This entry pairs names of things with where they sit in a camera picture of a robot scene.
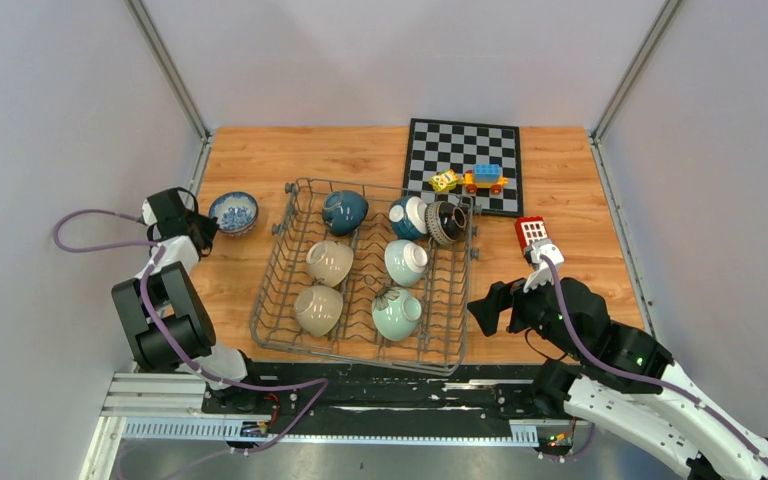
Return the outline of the blue zigzag red bowl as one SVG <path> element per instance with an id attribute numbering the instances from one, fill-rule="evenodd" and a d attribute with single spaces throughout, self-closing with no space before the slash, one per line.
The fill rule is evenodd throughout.
<path id="1" fill-rule="evenodd" d="M 221 233 L 230 238 L 238 238 L 251 233 L 255 228 L 254 224 L 247 225 L 245 228 L 235 230 L 221 230 Z"/>

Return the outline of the mint green flower bowl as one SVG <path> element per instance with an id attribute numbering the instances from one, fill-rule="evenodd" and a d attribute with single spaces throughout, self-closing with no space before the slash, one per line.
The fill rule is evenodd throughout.
<path id="1" fill-rule="evenodd" d="M 409 290 L 399 286 L 382 288 L 372 301 L 374 325 L 390 341 L 408 338 L 418 327 L 422 313 L 421 302 Z"/>

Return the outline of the white blue floral bowl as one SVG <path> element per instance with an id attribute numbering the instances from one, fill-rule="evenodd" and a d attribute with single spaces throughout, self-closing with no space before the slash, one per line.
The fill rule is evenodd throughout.
<path id="1" fill-rule="evenodd" d="M 217 221 L 219 231 L 256 226 L 259 216 L 257 200 L 249 193 L 231 191 L 220 195 L 210 206 L 208 216 Z"/>

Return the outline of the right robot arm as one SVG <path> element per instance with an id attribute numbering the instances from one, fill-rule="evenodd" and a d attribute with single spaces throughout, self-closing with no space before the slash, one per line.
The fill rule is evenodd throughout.
<path id="1" fill-rule="evenodd" d="M 539 369 L 530 393 L 540 415 L 593 423 L 687 479 L 768 479 L 768 437 L 721 409 L 650 334 L 611 319 L 585 284 L 497 282 L 468 310 L 486 336 L 509 311 L 509 332 L 534 331 L 572 358 Z"/>

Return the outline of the light teal checked bowl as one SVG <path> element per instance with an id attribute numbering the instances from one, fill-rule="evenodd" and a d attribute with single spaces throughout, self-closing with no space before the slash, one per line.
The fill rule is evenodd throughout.
<path id="1" fill-rule="evenodd" d="M 422 279 L 429 263 L 428 253 L 423 247 L 404 239 L 389 242 L 384 257 L 390 278 L 405 288 L 412 287 Z"/>

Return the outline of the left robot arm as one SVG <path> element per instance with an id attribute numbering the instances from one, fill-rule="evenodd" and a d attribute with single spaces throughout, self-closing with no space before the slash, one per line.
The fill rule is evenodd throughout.
<path id="1" fill-rule="evenodd" d="M 173 187 L 147 197 L 141 220 L 148 227 L 149 260 L 134 278 L 116 284 L 111 296 L 138 366 L 151 373 L 182 371 L 207 381 L 243 413 L 266 400 L 264 383 L 248 375 L 247 357 L 222 345 L 190 273 L 210 255 L 216 219 L 187 206 Z"/>

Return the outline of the grey wire dish rack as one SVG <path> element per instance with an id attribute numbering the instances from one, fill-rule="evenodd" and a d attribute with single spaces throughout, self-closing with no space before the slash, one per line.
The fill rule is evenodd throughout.
<path id="1" fill-rule="evenodd" d="M 286 184 L 289 198 L 281 221 L 272 227 L 275 243 L 249 321 L 254 342 L 263 348 L 361 363 L 385 368 L 448 376 L 463 362 L 467 350 L 470 264 L 477 229 L 473 201 L 455 195 L 450 201 L 465 214 L 465 231 L 448 246 L 426 237 L 418 244 L 429 255 L 429 266 L 410 292 L 420 302 L 418 327 L 401 341 L 386 339 L 375 327 L 375 297 L 395 282 L 386 272 L 385 248 L 397 236 L 387 218 L 392 202 L 407 195 L 400 187 L 298 178 Z M 354 253 L 345 280 L 336 287 L 344 300 L 336 325 L 324 336 L 305 332 L 294 318 L 294 303 L 315 285 L 304 267 L 315 243 L 332 239 L 322 212 L 328 195 L 350 191 L 369 204 L 366 219 L 341 238 Z"/>

